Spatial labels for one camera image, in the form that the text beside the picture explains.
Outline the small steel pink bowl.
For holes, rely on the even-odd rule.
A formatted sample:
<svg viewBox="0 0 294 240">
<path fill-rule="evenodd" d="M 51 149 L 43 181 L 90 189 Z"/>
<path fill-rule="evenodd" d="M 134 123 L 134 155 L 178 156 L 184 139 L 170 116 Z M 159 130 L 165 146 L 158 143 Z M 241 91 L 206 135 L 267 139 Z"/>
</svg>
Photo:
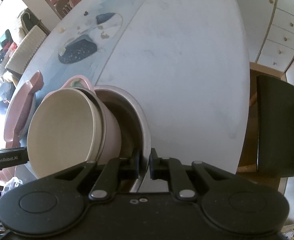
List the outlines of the small steel pink bowl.
<svg viewBox="0 0 294 240">
<path fill-rule="evenodd" d="M 76 75 L 66 81 L 61 88 L 79 89 L 91 102 L 98 108 L 99 117 L 102 124 L 102 139 L 99 152 L 95 157 L 98 164 L 107 164 L 107 162 L 116 158 L 120 154 L 122 145 L 122 136 L 120 126 L 114 114 L 99 99 L 90 81 L 82 75 Z"/>
</svg>

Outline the large stainless steel bowl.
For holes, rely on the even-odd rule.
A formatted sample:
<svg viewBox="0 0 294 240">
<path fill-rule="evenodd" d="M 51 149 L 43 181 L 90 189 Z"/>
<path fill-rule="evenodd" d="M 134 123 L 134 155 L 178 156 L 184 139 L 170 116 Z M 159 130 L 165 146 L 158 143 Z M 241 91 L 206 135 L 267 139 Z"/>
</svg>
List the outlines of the large stainless steel bowl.
<svg viewBox="0 0 294 240">
<path fill-rule="evenodd" d="M 151 151 L 151 136 L 144 111 L 138 101 L 121 88 L 101 85 L 95 86 L 94 91 L 118 121 L 122 135 L 120 156 L 129 158 L 135 150 L 140 154 L 138 178 L 122 183 L 122 189 L 138 192 L 148 170 Z"/>
</svg>

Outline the pink bear-shaped plate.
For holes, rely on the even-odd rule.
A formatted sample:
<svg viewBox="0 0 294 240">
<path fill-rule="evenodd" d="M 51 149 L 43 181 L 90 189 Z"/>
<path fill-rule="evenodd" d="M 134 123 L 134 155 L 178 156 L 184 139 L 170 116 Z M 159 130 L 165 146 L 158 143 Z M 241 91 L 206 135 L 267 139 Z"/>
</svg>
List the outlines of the pink bear-shaped plate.
<svg viewBox="0 0 294 240">
<path fill-rule="evenodd" d="M 6 148 L 20 147 L 36 110 L 36 92 L 44 85 L 43 76 L 37 71 L 18 89 L 6 112 L 4 140 Z"/>
</svg>

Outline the cream white bowl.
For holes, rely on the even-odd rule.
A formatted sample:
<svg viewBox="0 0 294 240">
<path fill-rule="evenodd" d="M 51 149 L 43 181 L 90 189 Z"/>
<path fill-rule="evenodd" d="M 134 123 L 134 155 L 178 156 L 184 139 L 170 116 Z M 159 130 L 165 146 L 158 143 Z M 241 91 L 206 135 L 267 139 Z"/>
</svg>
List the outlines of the cream white bowl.
<svg viewBox="0 0 294 240">
<path fill-rule="evenodd" d="M 47 96 L 37 108 L 27 135 L 27 152 L 38 178 L 95 159 L 103 124 L 94 103 L 74 88 Z"/>
</svg>

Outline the wooden slatted chair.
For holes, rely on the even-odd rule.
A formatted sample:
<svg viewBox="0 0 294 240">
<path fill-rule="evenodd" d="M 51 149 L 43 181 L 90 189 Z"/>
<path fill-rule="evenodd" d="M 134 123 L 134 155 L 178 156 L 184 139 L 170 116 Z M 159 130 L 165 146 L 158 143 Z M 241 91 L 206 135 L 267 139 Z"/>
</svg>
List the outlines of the wooden slatted chair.
<svg viewBox="0 0 294 240">
<path fill-rule="evenodd" d="M 249 118 L 239 173 L 294 177 L 294 86 L 250 72 Z"/>
</svg>

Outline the blue patterned table runner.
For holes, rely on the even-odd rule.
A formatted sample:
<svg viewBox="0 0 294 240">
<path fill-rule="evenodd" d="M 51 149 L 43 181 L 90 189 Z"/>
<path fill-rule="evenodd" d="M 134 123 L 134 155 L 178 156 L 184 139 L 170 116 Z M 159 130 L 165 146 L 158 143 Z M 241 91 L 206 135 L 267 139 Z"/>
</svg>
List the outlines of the blue patterned table runner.
<svg viewBox="0 0 294 240">
<path fill-rule="evenodd" d="M 120 37 L 144 2 L 82 0 L 39 50 L 37 69 L 44 78 L 41 92 L 56 90 L 75 75 L 83 75 L 96 83 Z M 64 28 L 63 33 L 59 33 L 60 28 Z"/>
</svg>

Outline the yellow cartoon box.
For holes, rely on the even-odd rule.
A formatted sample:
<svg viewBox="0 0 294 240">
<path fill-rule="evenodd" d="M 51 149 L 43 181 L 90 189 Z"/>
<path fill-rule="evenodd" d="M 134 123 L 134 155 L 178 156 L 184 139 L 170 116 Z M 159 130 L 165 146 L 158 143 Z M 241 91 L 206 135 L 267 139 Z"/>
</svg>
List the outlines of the yellow cartoon box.
<svg viewBox="0 0 294 240">
<path fill-rule="evenodd" d="M 288 240 L 294 240 L 294 224 L 285 225 L 281 230 L 282 235 Z"/>
</svg>

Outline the white drawer cabinet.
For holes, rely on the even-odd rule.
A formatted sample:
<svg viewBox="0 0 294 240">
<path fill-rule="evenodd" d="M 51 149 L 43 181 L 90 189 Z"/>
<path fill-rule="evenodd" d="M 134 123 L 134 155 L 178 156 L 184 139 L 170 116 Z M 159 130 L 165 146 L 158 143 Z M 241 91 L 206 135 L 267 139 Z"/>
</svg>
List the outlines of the white drawer cabinet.
<svg viewBox="0 0 294 240">
<path fill-rule="evenodd" d="M 250 68 L 281 77 L 294 61 L 294 0 L 237 0 Z"/>
</svg>

